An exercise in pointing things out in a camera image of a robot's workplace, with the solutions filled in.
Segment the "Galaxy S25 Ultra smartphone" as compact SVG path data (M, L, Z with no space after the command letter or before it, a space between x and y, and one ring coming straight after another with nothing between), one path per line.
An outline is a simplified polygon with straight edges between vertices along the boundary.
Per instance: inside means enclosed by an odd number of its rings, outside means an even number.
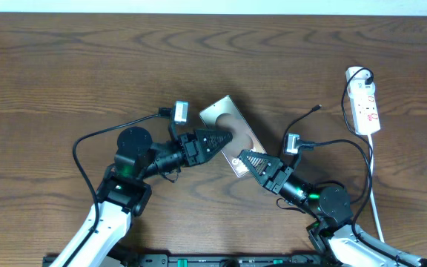
M248 173L247 167L238 158L243 150L265 153L262 144L229 95L200 111L199 117L208 129L232 133L233 139L222 149L222 153L237 177Z

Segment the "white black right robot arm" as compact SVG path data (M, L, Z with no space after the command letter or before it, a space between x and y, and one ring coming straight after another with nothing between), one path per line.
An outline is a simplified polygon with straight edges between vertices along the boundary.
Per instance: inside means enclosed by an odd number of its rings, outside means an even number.
M265 190L316 222L306 230L327 261L344 266L427 266L427 258L396 249L353 223L351 198L339 185L313 185L294 174L281 159L243 150L239 160Z

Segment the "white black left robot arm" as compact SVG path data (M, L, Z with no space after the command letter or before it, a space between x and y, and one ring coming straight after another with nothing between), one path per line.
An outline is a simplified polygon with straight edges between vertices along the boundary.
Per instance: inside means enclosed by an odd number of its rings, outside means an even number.
M210 161L233 139L229 131L196 129L156 143L140 127L123 130L114 163L107 166L94 204L82 227L53 261L53 266L100 266L110 250L129 232L152 194L145 179L179 174L182 168Z

